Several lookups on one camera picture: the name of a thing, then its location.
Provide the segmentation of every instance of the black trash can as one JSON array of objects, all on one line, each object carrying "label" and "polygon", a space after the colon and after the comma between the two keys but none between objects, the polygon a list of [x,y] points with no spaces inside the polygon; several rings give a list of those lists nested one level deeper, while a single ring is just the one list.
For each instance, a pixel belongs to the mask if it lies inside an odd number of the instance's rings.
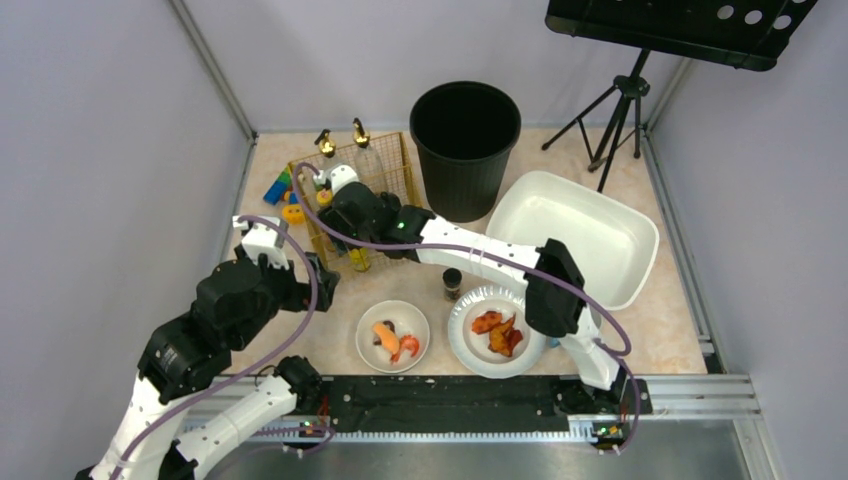
[{"label": "black trash can", "polygon": [[446,83],[415,102],[409,130],[433,211],[452,222],[489,213],[521,131],[515,102],[483,83]]}]

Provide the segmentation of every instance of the gray wall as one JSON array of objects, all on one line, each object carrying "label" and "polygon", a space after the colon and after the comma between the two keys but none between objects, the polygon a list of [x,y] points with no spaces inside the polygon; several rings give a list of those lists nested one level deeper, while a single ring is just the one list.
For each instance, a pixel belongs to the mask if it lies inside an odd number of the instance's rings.
[{"label": "gray wall", "polygon": [[819,2],[774,70],[698,64],[656,132],[722,353],[789,478],[848,469],[845,25],[848,3]]},{"label": "gray wall", "polygon": [[0,6],[0,477],[104,453],[246,156],[165,1]]},{"label": "gray wall", "polygon": [[[547,0],[187,3],[259,130],[349,129],[355,116],[371,128],[403,127],[421,94],[451,80],[504,90],[525,124],[562,125],[638,56],[551,32]],[[677,62],[652,55],[644,75],[655,92]],[[605,123],[614,104],[588,121]]]}]

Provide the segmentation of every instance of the blue object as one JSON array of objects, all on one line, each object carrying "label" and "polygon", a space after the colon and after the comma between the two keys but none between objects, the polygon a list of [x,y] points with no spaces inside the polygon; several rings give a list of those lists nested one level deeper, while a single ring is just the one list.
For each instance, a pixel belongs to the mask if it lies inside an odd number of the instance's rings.
[{"label": "blue object", "polygon": [[276,205],[280,203],[280,199],[283,198],[283,194],[286,193],[286,189],[288,185],[283,182],[276,181],[271,188],[265,192],[265,196],[262,197],[262,200],[265,200],[266,203],[270,203],[271,205]]}]

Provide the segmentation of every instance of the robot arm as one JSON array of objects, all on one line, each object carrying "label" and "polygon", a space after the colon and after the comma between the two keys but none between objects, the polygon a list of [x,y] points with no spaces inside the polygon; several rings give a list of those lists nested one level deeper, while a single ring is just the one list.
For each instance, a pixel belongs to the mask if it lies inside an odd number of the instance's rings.
[{"label": "robot arm", "polygon": [[[277,218],[269,220],[281,225]],[[119,478],[125,480],[202,478],[198,474],[205,475],[269,419],[294,409],[298,396],[308,394],[316,377],[320,382],[305,360],[284,359],[277,367],[282,376],[269,377],[263,383],[265,390],[212,420],[206,429],[210,434],[187,434],[180,444],[174,443],[185,417],[181,412],[144,438],[126,462],[120,460],[142,431],[208,388],[231,365],[232,350],[247,347],[278,311],[299,312],[309,304],[311,289],[295,278],[283,239],[264,226],[238,222],[234,226],[242,231],[237,258],[219,264],[198,283],[197,298],[188,312],[153,332],[138,362],[132,399],[108,451],[97,465],[79,472],[78,480],[106,480],[116,467],[122,468]],[[318,275],[317,309],[327,311],[339,274],[325,270],[315,254],[307,258]]]},{"label": "robot arm", "polygon": [[528,325],[544,335],[560,339],[560,344],[577,363],[583,383],[610,389],[619,365],[595,343],[600,331],[585,302],[547,281],[482,255],[488,252],[507,258],[582,288],[583,276],[561,242],[548,239],[545,246],[536,248],[501,242],[465,230],[429,210],[402,206],[393,194],[376,195],[358,181],[354,170],[347,165],[319,172],[315,181],[329,186],[333,193],[332,204],[319,216],[330,217],[327,210],[334,210],[336,217],[344,220],[341,226],[346,227],[346,231],[341,233],[347,236],[379,244],[453,244],[472,249],[472,253],[439,248],[385,253],[392,258],[458,268],[523,294],[527,299]]}]

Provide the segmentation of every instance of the beige tabletop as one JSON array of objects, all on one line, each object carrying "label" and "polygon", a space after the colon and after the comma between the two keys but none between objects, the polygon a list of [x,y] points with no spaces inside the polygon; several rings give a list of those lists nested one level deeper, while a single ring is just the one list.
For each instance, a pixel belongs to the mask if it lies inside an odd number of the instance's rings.
[{"label": "beige tabletop", "polygon": [[[587,153],[579,131],[571,131],[547,152],[539,146],[555,130],[525,129],[510,155],[498,199],[524,173],[545,170],[574,182],[596,188],[600,172],[586,170]],[[590,129],[590,140],[597,144],[601,130]],[[340,146],[351,143],[350,132],[334,132]],[[410,158],[413,162],[419,191],[424,195],[418,154],[415,144],[404,133]],[[254,153],[253,162],[239,207],[240,213],[280,215],[278,208],[262,201],[265,191],[286,164],[295,159],[313,155],[314,133],[262,134]],[[615,312],[633,342],[633,352],[627,362],[635,373],[683,374],[706,373],[704,360],[695,334],[680,277],[677,272],[668,235],[660,209],[654,197],[648,172],[642,160],[632,157],[633,142],[619,150],[610,172],[604,193],[644,214],[660,230],[660,244],[656,263],[642,292],[633,304]],[[463,226],[484,232],[489,215]],[[305,249],[310,249],[304,225],[292,226],[289,232]],[[239,237],[233,235],[232,246]],[[296,259],[290,247],[289,258]],[[305,281],[305,269],[295,260],[298,278]],[[430,323],[431,344],[422,360],[407,373],[409,375],[471,374],[453,355],[448,343],[447,319],[453,306],[442,295],[441,273],[443,267],[405,263],[397,267],[374,269],[364,274],[345,276],[336,289],[332,308],[327,313],[316,313],[304,334],[283,354],[302,355],[323,375],[373,374],[357,354],[354,344],[356,322],[372,305],[383,300],[404,300],[416,305]],[[483,285],[485,282],[470,274],[463,276],[462,289]],[[274,347],[282,343],[295,330],[303,313],[280,312],[243,352],[233,354],[230,372],[239,371]],[[608,325],[602,334],[614,348],[620,341]],[[574,362],[561,348],[549,349],[528,374],[576,373]]]}]

